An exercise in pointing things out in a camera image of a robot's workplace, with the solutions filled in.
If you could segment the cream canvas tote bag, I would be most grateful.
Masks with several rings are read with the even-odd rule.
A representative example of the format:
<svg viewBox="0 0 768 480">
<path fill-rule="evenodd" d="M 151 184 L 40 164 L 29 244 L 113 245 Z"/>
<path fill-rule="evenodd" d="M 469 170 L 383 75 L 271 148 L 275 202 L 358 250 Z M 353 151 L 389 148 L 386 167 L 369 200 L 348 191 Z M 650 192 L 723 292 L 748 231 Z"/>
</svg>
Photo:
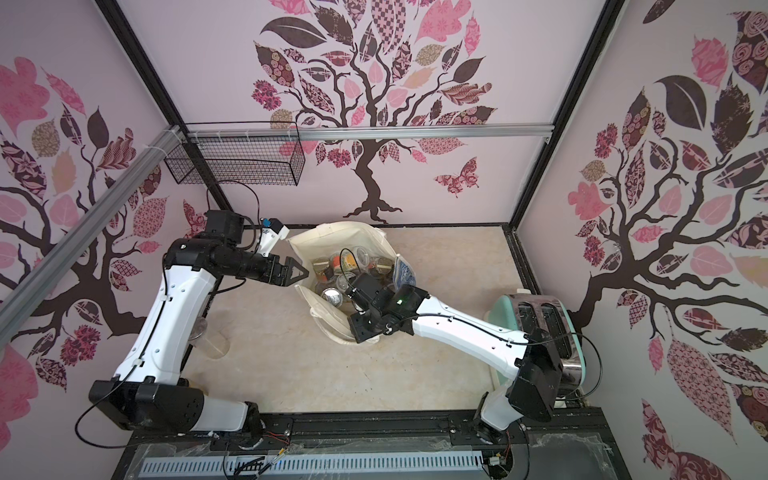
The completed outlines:
<svg viewBox="0 0 768 480">
<path fill-rule="evenodd" d="M 309 277 L 295 285 L 320 331 L 345 346 L 356 343 L 349 317 L 356 311 L 346 294 L 354 278 L 367 273 L 394 289 L 414 285 L 410 264 L 389 243 L 384 230 L 360 222 L 319 225 L 288 239 Z"/>
</svg>

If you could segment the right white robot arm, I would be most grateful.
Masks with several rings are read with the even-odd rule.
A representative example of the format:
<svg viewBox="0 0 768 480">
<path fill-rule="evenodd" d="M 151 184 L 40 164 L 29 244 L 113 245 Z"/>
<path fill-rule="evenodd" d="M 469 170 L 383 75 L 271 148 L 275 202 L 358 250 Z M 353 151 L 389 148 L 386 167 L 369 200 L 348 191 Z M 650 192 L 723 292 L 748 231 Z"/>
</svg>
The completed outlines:
<svg viewBox="0 0 768 480">
<path fill-rule="evenodd" d="M 563 366 L 548 331 L 495 326 L 419 287 L 394 290 L 369 274 L 354 276 L 345 295 L 356 308 L 348 323 L 357 343 L 402 331 L 442 342 L 501 372 L 506 382 L 481 401 L 479 422 L 485 427 L 501 432 L 523 417 L 552 419 Z"/>
</svg>

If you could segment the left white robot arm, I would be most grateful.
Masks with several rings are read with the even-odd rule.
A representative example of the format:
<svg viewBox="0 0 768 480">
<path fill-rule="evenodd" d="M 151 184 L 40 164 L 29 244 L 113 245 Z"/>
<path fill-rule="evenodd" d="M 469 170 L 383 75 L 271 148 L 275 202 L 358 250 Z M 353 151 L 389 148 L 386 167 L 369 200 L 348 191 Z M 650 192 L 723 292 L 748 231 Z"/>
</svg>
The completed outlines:
<svg viewBox="0 0 768 480">
<path fill-rule="evenodd" d="M 182 378 L 192 332 L 226 277 L 287 287 L 306 279 L 295 259 L 274 246 L 289 230 L 279 220 L 258 224 L 256 245 L 241 241 L 247 217 L 210 210 L 204 230 L 174 241 L 161 264 L 155 302 L 126 358 L 112 378 L 93 383 L 88 399 L 123 430 L 241 432 L 257 430 L 256 407 L 212 398 Z"/>
</svg>

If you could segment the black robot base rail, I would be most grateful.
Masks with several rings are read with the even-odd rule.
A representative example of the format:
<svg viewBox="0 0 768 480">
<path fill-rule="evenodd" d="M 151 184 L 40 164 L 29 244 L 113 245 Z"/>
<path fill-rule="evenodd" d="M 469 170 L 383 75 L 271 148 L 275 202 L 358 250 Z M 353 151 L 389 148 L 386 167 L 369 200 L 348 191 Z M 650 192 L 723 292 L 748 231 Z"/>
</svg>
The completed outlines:
<svg viewBox="0 0 768 480">
<path fill-rule="evenodd" d="M 114 479 L 136 479 L 149 457 L 387 452 L 479 452 L 483 473 L 352 474 L 271 479 L 628 479 L 601 409 L 566 408 L 548 422 L 521 419 L 494 433 L 473 410 L 263 413 L 246 433 L 135 433 Z"/>
</svg>

